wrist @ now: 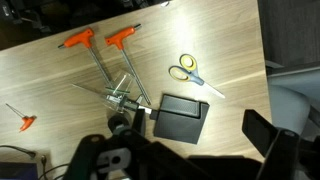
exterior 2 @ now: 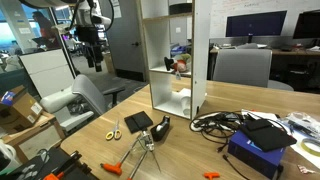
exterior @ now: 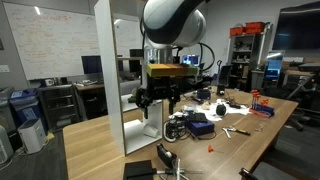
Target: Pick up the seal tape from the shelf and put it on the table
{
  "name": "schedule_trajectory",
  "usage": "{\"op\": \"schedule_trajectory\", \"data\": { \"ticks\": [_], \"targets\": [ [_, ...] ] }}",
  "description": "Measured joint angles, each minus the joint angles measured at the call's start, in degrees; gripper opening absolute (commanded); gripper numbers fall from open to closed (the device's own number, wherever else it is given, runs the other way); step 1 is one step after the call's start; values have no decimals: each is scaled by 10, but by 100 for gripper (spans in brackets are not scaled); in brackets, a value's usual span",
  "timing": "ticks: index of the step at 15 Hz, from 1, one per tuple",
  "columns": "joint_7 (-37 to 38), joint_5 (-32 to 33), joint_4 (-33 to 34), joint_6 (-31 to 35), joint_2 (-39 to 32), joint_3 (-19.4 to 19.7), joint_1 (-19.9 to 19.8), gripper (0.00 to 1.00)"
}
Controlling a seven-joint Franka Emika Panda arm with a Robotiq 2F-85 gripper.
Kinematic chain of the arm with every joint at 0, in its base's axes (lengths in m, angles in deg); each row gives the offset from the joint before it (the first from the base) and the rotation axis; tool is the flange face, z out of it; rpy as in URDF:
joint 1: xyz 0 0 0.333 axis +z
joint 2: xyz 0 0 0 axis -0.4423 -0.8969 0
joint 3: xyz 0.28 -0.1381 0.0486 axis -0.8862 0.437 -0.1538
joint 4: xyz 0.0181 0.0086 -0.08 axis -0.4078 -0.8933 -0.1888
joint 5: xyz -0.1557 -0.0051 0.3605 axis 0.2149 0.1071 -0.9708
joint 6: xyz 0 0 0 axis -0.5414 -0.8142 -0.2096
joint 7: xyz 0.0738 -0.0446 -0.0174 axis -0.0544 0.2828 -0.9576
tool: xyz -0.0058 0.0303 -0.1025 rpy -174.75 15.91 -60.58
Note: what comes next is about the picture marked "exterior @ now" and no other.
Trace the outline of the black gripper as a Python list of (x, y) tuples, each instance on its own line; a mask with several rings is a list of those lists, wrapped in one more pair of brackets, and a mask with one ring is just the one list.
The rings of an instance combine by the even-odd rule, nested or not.
[(170, 77), (147, 77), (147, 89), (138, 88), (136, 91), (136, 105), (143, 111), (144, 118), (148, 118), (148, 107), (153, 100), (168, 99), (169, 114), (180, 101), (180, 90)]

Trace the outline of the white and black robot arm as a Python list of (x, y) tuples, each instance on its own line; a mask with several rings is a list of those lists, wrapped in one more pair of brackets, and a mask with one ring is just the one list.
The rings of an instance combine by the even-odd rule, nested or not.
[(148, 118), (148, 108), (157, 100), (169, 101), (169, 112), (180, 101), (174, 79), (196, 75), (196, 68), (173, 63), (172, 50), (199, 44), (206, 19), (199, 8), (210, 0), (148, 0), (142, 14), (144, 37), (143, 81), (136, 105)]

